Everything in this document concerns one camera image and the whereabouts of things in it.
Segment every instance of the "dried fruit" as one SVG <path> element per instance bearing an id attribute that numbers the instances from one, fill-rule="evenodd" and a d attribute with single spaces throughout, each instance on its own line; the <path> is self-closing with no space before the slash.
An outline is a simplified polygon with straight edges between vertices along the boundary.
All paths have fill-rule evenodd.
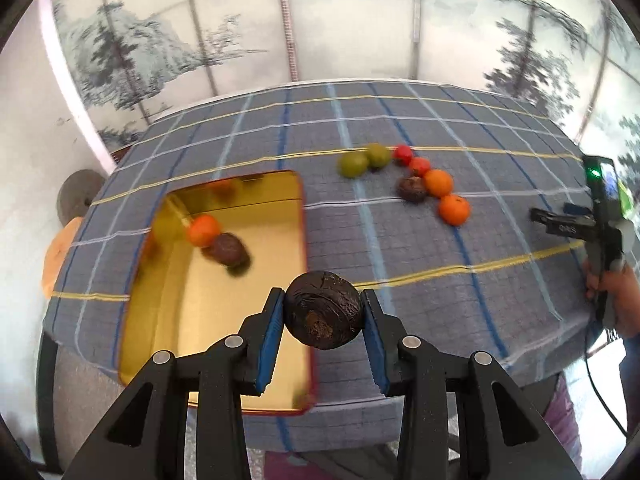
<path id="1" fill-rule="evenodd" d="M 424 182 L 419 176 L 406 176 L 398 180 L 396 185 L 398 196 L 408 202 L 419 204 L 427 198 L 427 190 L 424 189 Z"/>
<path id="2" fill-rule="evenodd" d="M 284 322 L 293 337 L 321 350 L 338 348 L 364 327 L 364 306 L 351 283 L 314 270 L 291 282 L 284 298 Z"/>
<path id="3" fill-rule="evenodd" d="M 235 269 L 249 263 L 249 253 L 244 244 L 235 234 L 222 233 L 216 236 L 213 243 L 203 249 L 206 256 L 210 256 L 219 264 Z"/>

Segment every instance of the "plaid tablecloth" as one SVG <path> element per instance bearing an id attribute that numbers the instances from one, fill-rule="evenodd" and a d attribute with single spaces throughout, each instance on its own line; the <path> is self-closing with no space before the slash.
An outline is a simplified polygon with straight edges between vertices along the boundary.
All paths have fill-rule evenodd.
<path id="1" fill-rule="evenodd" d="M 399 168 L 341 178 L 341 150 L 372 141 L 407 143 L 449 171 L 473 208 L 466 224 L 444 225 L 435 201 L 397 199 Z M 410 332 L 453 354 L 484 349 L 520 384 L 580 356 L 591 313 L 582 249 L 528 219 L 533 206 L 590 205 L 580 151 L 526 102 L 399 81 L 293 85 L 154 123 L 89 209 L 45 329 L 116 376 L 132 277 L 162 197 L 280 169 L 304 182 L 310 270 L 376 286 L 383 309 Z M 302 416 L 245 417 L 248 446 L 315 450 L 398 437 L 401 400 L 380 396 L 361 336 L 317 352 L 316 365 L 318 404 Z"/>

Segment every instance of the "pine tree painting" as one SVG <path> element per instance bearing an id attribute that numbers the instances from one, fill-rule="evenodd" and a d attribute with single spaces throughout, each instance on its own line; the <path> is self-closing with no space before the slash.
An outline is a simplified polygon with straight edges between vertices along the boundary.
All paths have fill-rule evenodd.
<path id="1" fill-rule="evenodd" d="M 527 48 L 527 32 L 510 20 L 503 19 L 497 26 L 507 31 L 511 41 L 509 47 L 498 50 L 506 69 L 495 68 L 490 74 L 484 74 L 487 88 L 511 96 L 518 94 L 562 126 L 562 118 L 574 109 L 570 101 L 580 96 L 571 80 L 566 58 L 550 50 L 542 55 Z"/>
<path id="2" fill-rule="evenodd" d="M 184 73 L 265 52 L 242 48 L 238 14 L 225 17 L 216 31 L 206 31 L 204 52 L 181 41 L 161 18 L 138 18 L 122 1 L 73 21 L 64 5 L 56 4 L 54 15 L 69 71 L 87 108 L 111 104 L 116 110 L 131 110 Z M 122 131 L 100 130 L 110 149 L 132 142 L 136 133 L 127 125 Z"/>
<path id="3" fill-rule="evenodd" d="M 622 180 L 635 192 L 640 187 L 640 116 L 634 114 L 632 119 L 623 116 L 619 124 L 631 133 L 631 139 L 625 141 L 628 152 L 618 157 L 623 167 Z"/>

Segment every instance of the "green fruit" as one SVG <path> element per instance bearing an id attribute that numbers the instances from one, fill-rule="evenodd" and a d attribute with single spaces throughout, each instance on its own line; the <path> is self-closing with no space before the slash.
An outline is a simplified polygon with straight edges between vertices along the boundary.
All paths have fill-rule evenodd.
<path id="1" fill-rule="evenodd" d="M 346 178 L 356 178 L 369 167 L 369 159 L 362 152 L 343 153 L 338 160 L 338 172 Z"/>
<path id="2" fill-rule="evenodd" d="M 391 161 L 391 152 L 378 142 L 367 144 L 365 151 L 369 159 L 369 165 L 375 170 L 384 168 Z"/>
<path id="3" fill-rule="evenodd" d="M 633 193 L 627 186 L 618 181 L 618 191 L 620 195 L 620 207 L 622 208 L 622 216 L 625 218 L 631 218 L 634 212 L 634 198 Z"/>

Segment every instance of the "orange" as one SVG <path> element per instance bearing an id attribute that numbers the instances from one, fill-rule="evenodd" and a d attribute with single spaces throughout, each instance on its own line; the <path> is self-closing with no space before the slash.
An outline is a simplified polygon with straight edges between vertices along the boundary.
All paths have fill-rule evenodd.
<path id="1" fill-rule="evenodd" d="M 453 191 L 453 177 L 443 170 L 431 170 L 424 174 L 424 187 L 431 196 L 442 198 Z"/>
<path id="2" fill-rule="evenodd" d="M 148 260 L 153 257 L 156 252 L 156 248 L 156 236 L 153 231 L 149 231 L 148 235 L 146 235 L 145 241 L 142 243 L 142 255 L 140 256 L 140 259 Z"/>
<path id="3" fill-rule="evenodd" d="M 47 253 L 44 255 L 44 268 L 42 269 L 42 291 L 48 300 L 53 295 L 53 287 L 56 285 L 58 274 L 65 261 L 66 254 L 71 248 L 71 243 L 82 223 L 82 217 L 77 216 L 69 222 L 51 241 Z"/>
<path id="4" fill-rule="evenodd" d="M 447 195 L 440 199 L 438 213 L 447 224 L 457 227 L 469 218 L 471 206 L 461 196 Z"/>
<path id="5" fill-rule="evenodd" d="M 431 163 L 421 156 L 414 156 L 409 162 L 409 171 L 415 176 L 424 176 L 431 169 Z"/>
<path id="6" fill-rule="evenodd" d="M 213 216 L 200 215 L 193 219 L 187 229 L 187 240 L 195 247 L 209 247 L 221 232 L 220 224 Z"/>
<path id="7" fill-rule="evenodd" d="M 214 180 L 206 186 L 220 202 L 231 202 L 238 191 L 238 180 L 235 178 Z"/>

